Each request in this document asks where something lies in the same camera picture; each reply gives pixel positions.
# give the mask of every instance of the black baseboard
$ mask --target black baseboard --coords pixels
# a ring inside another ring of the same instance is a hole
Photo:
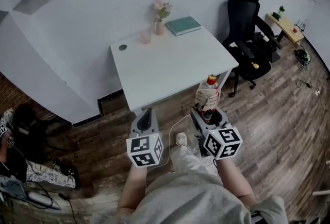
[[[328,67],[326,66],[326,64],[324,63],[323,59],[320,57],[319,53],[317,52],[317,50],[315,49],[315,47],[311,44],[311,42],[309,42],[309,40],[305,37],[306,42],[309,44],[309,46],[314,50],[315,54],[317,54],[317,56],[319,57],[319,59],[321,60],[322,64],[324,65],[325,69],[328,71],[328,74],[330,76],[330,71],[328,69]]]
[[[102,118],[104,116],[104,112],[103,112],[103,108],[102,108],[102,102],[104,102],[106,100],[109,100],[109,99],[112,99],[112,98],[114,98],[114,97],[116,97],[116,96],[118,96],[122,93],[124,93],[123,90],[118,90],[118,91],[113,92],[113,93],[111,93],[107,96],[104,96],[102,98],[97,99],[97,106],[98,106],[98,109],[99,109],[100,113],[98,115],[95,115],[95,116],[90,117],[88,119],[84,119],[81,122],[75,123],[75,124],[73,124],[73,126],[74,127],[79,127],[79,126],[84,125],[86,123],[90,123],[90,122],[92,122],[96,119]]]

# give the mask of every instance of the small wooden table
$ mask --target small wooden table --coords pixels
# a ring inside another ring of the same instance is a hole
[[[120,50],[121,45],[127,48]],[[134,36],[111,45],[128,106],[136,115],[141,108],[220,74],[222,87],[237,61],[204,27],[175,36],[165,27],[163,36],[152,34],[144,45]]]
[[[267,14],[267,18],[277,24],[282,30],[277,38],[278,41],[280,41],[284,35],[286,35],[292,43],[296,43],[305,38],[299,30],[296,35],[291,31],[294,25],[284,15],[281,14],[281,19],[279,21],[270,13]]]

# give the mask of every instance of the flower vase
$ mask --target flower vase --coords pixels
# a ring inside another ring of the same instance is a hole
[[[156,35],[162,36],[164,35],[164,24],[163,22],[156,22]]]

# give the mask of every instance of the book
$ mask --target book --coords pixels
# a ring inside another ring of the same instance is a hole
[[[166,23],[166,26],[176,35],[180,36],[188,32],[193,32],[202,26],[191,16],[177,19]]]

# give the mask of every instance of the beige shirt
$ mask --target beige shirt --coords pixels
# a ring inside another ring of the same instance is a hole
[[[268,224],[287,224],[284,202],[271,197],[254,205]],[[146,190],[146,196],[131,215],[119,223],[225,223],[252,224],[249,210],[227,191],[215,176],[166,174]]]

